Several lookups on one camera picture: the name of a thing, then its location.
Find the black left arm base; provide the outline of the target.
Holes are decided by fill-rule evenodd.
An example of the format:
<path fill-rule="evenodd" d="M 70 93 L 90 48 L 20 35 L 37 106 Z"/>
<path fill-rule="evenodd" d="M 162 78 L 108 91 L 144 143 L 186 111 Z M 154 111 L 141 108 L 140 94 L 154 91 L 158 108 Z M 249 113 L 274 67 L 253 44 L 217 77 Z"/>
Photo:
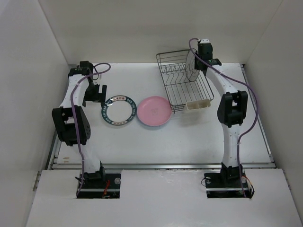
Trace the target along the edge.
<path fill-rule="evenodd" d="M 76 177 L 79 185 L 76 192 L 77 199 L 119 199 L 121 186 L 121 173 L 108 173 L 105 178 L 90 180 L 84 177 L 83 185 L 81 179 Z"/>

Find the blue plastic plate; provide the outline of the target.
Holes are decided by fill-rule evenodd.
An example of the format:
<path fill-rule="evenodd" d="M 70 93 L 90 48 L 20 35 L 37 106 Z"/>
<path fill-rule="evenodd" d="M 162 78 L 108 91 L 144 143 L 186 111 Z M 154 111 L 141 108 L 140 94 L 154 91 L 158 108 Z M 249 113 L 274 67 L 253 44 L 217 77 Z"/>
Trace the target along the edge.
<path fill-rule="evenodd" d="M 147 125 L 147 124 L 144 124 L 144 123 L 139 119 L 138 116 L 136 117 L 136 121 L 138 122 L 138 125 L 139 125 L 141 128 L 146 129 L 146 130 L 149 130 L 149 131 L 161 130 L 161 129 L 165 128 L 167 124 L 170 123 L 170 119 L 169 119 L 166 123 L 164 123 L 164 124 L 162 124 L 162 125 L 159 125 L 159 126 L 149 126 L 149 125 Z"/>

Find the white rearmost plate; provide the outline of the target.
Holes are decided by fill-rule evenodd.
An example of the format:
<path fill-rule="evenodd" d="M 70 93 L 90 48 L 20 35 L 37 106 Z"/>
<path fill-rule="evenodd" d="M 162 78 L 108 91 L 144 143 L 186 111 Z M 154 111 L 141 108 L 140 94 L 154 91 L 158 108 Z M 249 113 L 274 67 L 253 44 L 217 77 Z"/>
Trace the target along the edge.
<path fill-rule="evenodd" d="M 185 73 L 190 82 L 195 82 L 200 74 L 200 70 L 195 69 L 195 56 L 191 50 L 187 54 Z"/>

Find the large patterned plate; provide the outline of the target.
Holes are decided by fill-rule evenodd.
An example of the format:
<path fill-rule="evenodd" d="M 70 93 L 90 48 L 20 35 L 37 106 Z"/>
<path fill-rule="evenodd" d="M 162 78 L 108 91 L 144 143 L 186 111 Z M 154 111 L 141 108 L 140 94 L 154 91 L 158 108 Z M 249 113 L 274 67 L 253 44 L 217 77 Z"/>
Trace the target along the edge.
<path fill-rule="evenodd" d="M 113 126 L 123 126 L 130 123 L 136 116 L 137 105 L 128 96 L 113 96 L 101 108 L 103 120 Z"/>

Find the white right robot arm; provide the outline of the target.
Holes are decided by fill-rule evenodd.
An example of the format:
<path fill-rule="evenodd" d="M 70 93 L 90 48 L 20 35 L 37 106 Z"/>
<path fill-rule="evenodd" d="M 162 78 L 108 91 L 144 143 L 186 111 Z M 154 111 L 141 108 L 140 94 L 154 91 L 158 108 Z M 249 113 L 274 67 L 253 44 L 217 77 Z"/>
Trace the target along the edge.
<path fill-rule="evenodd" d="M 241 179 L 242 166 L 239 155 L 240 126 L 246 118 L 248 93 L 238 90 L 232 78 L 225 75 L 222 63 L 213 58 L 213 47 L 209 40 L 198 39 L 195 56 L 195 69 L 202 71 L 217 89 L 221 100 L 217 118 L 223 128 L 223 160 L 219 174 L 220 183 L 231 186 Z"/>

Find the pink plastic plate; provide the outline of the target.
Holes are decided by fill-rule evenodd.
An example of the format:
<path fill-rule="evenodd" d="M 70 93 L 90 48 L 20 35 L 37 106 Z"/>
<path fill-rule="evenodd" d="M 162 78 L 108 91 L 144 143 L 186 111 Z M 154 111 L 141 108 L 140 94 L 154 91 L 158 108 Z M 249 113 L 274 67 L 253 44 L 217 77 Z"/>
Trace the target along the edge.
<path fill-rule="evenodd" d="M 169 101 L 161 96 L 150 96 L 140 102 L 137 108 L 139 120 L 147 126 L 161 126 L 169 121 L 172 109 Z"/>

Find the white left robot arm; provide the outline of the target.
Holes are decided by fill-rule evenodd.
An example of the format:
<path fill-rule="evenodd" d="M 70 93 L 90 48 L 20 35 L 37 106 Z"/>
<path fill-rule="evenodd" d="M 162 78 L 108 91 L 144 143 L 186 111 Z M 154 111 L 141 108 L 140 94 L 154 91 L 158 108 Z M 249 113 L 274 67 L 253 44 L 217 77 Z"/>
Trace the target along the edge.
<path fill-rule="evenodd" d="M 91 127 L 83 110 L 87 102 L 105 104 L 107 86 L 94 83 L 93 76 L 99 75 L 94 69 L 89 61 L 81 61 L 70 69 L 66 94 L 59 107 L 52 110 L 52 118 L 59 140 L 75 147 L 81 156 L 82 175 L 78 180 L 99 188 L 105 184 L 106 174 L 101 161 L 94 157 L 88 145 Z"/>

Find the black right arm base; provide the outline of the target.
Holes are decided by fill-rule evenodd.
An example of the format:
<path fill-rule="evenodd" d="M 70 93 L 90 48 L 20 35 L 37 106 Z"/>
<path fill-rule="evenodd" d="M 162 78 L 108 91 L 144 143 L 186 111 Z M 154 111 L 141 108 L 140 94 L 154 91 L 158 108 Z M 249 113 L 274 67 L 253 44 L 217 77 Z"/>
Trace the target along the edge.
<path fill-rule="evenodd" d="M 248 177 L 243 174 L 240 179 L 233 179 L 225 183 L 220 173 L 205 173 L 201 184 L 206 187 L 206 196 L 208 199 L 220 198 L 249 198 L 254 196 L 255 190 Z"/>

